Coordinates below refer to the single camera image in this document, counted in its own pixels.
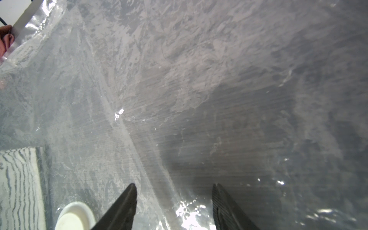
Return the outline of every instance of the black cable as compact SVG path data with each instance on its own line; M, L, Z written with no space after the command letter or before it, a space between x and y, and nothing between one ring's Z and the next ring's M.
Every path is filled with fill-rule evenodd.
M0 18L0 22L1 22L2 24L4 24L4 25L7 25L7 24L6 24L6 22L5 22L2 18Z

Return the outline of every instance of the clear plastic bag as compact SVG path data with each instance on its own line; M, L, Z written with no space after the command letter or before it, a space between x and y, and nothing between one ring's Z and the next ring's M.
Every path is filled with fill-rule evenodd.
M1 148L46 147L51 228L129 183L133 229L215 229L213 183L260 229L367 228L367 14L331 4L45 0L0 66Z

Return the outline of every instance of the plastic wrap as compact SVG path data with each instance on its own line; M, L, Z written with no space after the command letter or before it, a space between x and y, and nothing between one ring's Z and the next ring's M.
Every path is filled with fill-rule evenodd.
M45 0L0 66L0 146L47 148L51 228L134 182L133 229L215 229L213 183L260 229L365 229L366 9Z

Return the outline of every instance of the white bowl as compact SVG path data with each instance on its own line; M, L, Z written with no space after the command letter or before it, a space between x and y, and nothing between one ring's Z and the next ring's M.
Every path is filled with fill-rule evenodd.
M90 230L95 224L95 216L85 203L72 202L61 211L55 230Z

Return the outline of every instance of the gray surface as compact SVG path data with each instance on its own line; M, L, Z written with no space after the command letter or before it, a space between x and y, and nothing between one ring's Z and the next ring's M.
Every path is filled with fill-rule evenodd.
M135 229L180 229L181 201L209 229L219 182L261 229L368 227L366 3L64 6L0 91L2 148L49 147L54 218L134 181Z

